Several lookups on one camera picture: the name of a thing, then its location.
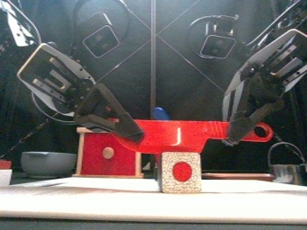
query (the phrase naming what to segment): red square box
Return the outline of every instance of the red square box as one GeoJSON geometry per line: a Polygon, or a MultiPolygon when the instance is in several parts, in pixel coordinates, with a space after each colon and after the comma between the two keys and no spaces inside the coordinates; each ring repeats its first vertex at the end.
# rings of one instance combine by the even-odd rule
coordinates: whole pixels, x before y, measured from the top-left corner
{"type": "Polygon", "coordinates": [[[108,132],[93,133],[77,128],[80,134],[76,176],[143,178],[140,153],[125,148],[108,132]]]}

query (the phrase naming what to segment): table surface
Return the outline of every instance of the table surface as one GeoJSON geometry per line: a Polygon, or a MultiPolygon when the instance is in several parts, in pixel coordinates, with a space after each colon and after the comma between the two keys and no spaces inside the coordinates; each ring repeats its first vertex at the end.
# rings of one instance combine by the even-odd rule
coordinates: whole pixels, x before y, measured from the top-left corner
{"type": "Polygon", "coordinates": [[[63,178],[0,187],[0,217],[235,224],[307,224],[307,187],[203,180],[167,194],[151,179],[63,178]]]}

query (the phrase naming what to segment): red dot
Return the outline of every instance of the red dot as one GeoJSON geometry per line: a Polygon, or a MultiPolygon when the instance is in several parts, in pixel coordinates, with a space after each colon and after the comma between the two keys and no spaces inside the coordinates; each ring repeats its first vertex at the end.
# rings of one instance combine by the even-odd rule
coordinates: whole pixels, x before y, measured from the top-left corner
{"type": "Polygon", "coordinates": [[[192,176],[192,167],[187,162],[179,162],[172,167],[172,176],[176,181],[185,182],[192,176]]]}

